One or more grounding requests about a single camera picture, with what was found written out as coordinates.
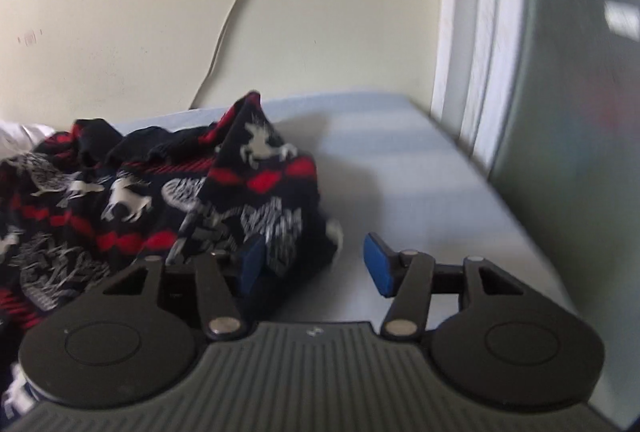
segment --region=red and black fabric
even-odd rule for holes
[[[267,260],[242,302],[249,318],[268,316],[337,251],[313,157],[282,140],[258,93],[220,122],[175,133],[122,136],[79,120],[0,162],[0,311],[26,331],[136,259],[186,263],[256,233]]]

